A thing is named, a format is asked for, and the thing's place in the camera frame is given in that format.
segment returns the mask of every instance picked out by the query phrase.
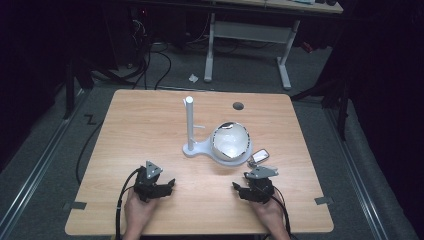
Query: desk leg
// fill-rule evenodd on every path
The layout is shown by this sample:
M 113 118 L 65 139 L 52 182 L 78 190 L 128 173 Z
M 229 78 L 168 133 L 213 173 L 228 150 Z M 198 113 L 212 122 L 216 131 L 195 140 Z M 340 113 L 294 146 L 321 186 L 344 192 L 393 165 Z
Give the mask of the desk leg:
M 206 56 L 205 66 L 205 82 L 212 81 L 212 70 L 213 70 L 213 40 L 215 37 L 215 13 L 211 13 L 211 23 L 209 27 L 209 48 L 208 55 Z
M 283 87 L 286 90 L 291 89 L 289 75 L 287 74 L 286 61 L 290 53 L 290 49 L 293 45 L 294 38 L 296 37 L 297 29 L 299 28 L 300 20 L 296 20 L 293 24 L 289 37 L 286 43 L 286 49 L 282 57 L 277 58 L 278 69 L 280 70 L 281 81 L 283 82 Z

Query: dark background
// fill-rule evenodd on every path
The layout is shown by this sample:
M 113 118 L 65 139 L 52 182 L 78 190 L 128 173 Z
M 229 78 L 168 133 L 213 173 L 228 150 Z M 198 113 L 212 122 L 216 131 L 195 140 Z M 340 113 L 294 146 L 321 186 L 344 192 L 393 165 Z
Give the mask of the dark background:
M 340 3 L 345 16 L 364 21 L 353 21 L 344 28 L 335 22 L 302 21 L 295 45 L 308 42 L 313 48 L 335 47 L 317 85 L 334 79 L 349 84 L 349 97 L 370 148 L 405 215 L 424 238 L 423 3 Z M 54 104 L 55 93 L 65 81 L 70 50 L 108 69 L 133 62 L 133 49 L 122 47 L 132 43 L 127 13 L 125 8 L 96 4 L 1 3 L 1 169 L 31 126 Z M 203 27 L 198 23 L 206 18 L 205 13 L 185 15 L 181 10 L 150 9 L 149 13 L 158 36 L 181 48 L 189 40 L 185 32 L 196 35 Z M 168 16 L 165 20 L 160 17 L 164 15 Z M 172 31 L 164 31 L 170 24 Z M 341 90 L 330 88 L 319 94 Z

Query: white desk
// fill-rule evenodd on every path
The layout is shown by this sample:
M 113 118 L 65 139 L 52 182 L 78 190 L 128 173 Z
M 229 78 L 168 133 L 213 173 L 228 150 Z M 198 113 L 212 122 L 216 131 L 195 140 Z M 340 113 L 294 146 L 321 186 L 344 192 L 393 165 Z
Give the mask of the white desk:
M 337 3 L 334 6 L 327 4 L 302 4 L 287 0 L 214 0 L 214 2 L 224 2 L 232 4 L 248 4 L 274 8 L 286 8 L 298 11 L 323 12 L 328 14 L 340 14 L 342 7 Z M 216 37 L 242 39 L 249 41 L 273 42 L 285 44 L 285 49 L 281 57 L 277 57 L 277 66 L 280 71 L 281 81 L 286 90 L 291 89 L 290 79 L 287 74 L 286 61 L 296 37 L 300 21 L 296 20 L 291 28 L 280 28 L 254 24 L 234 23 L 227 21 L 215 21 L 215 14 L 211 14 L 209 47 L 206 56 L 205 82 L 212 81 L 213 75 L 213 45 Z

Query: vertical rod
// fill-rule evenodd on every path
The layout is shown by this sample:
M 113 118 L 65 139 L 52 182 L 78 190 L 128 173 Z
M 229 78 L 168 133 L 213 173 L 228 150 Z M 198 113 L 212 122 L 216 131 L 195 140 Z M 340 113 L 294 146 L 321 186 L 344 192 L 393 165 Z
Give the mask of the vertical rod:
M 194 137 L 193 137 L 193 98 L 188 96 L 185 99 L 186 112 L 187 112 L 187 145 L 188 150 L 193 151 Z
M 289 33 L 289 37 L 288 37 L 288 40 L 287 40 L 287 43 L 286 43 L 286 49 L 284 50 L 284 54 L 280 58 L 280 61 L 278 63 L 280 66 L 283 66 L 283 65 L 286 64 L 286 60 L 287 60 L 287 58 L 289 56 L 290 49 L 291 49 L 291 47 L 293 45 L 294 38 L 296 37 L 297 29 L 299 28 L 299 25 L 300 25 L 300 20 L 296 20 L 294 22 L 294 24 L 293 24 L 293 27 L 292 27 L 292 29 L 291 29 L 291 31 Z

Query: gray carpet floor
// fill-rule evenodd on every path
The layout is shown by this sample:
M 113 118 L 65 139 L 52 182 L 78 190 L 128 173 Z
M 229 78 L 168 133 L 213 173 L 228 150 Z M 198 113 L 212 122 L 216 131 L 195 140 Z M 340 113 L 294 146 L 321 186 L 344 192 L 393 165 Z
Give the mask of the gray carpet floor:
M 250 47 L 235 48 L 228 45 L 217 47 L 211 83 L 205 83 L 202 80 L 206 53 L 206 50 L 201 48 L 202 45 L 195 45 L 184 51 L 168 46 L 162 53 L 171 59 L 172 67 L 159 88 L 294 95 L 315 84 L 331 53 L 331 49 L 325 49 L 308 54 L 300 48 L 293 48 L 287 61 L 293 89 L 286 91 L 282 88 L 275 62 L 275 57 L 279 56 L 283 49 L 282 46 L 245 44 Z M 261 49 L 252 47 L 259 45 L 263 47 Z M 157 45 L 155 48 L 156 50 L 165 49 L 165 45 Z M 148 89 L 152 89 L 156 81 L 167 71 L 168 66 L 169 62 L 164 56 L 157 53 L 151 54 L 146 79 Z M 122 68 L 117 73 L 125 75 L 130 71 L 132 70 Z M 191 74 L 199 77 L 196 83 L 188 81 Z M 141 80 L 137 89 L 144 89 L 143 84 Z M 87 124 L 86 115 L 93 115 L 93 121 L 99 124 L 106 116 L 113 93 L 121 88 L 128 87 L 97 80 L 93 90 L 84 94 L 87 96 L 85 101 L 81 103 L 69 123 L 67 131 L 53 152 L 51 163 L 13 225 L 8 239 L 110 239 L 110 236 L 68 236 L 64 228 L 69 210 L 64 209 L 64 205 L 75 199 L 78 191 L 75 176 L 76 164 L 85 142 L 96 128 L 96 125 Z M 317 97 L 309 97 L 293 104 L 324 195 L 334 200 L 334 203 L 329 205 L 329 209 L 335 226 L 330 233 L 295 234 L 296 237 L 299 240 L 376 239 L 349 176 L 340 140 L 328 119 L 328 114 L 331 114 L 332 110 L 322 109 Z M 2 193 L 0 216 L 7 214 L 9 207 L 46 149 L 50 138 L 63 122 L 64 114 L 65 91 L 62 90 L 56 97 L 56 104 L 33 126 L 29 137 L 0 175 L 0 192 Z M 80 176 L 84 174 L 97 134 L 98 132 L 83 152 L 79 167 Z M 382 239 L 418 239 L 368 148 L 352 104 L 349 105 L 346 137 L 347 141 L 343 144 L 348 145 L 387 234 Z

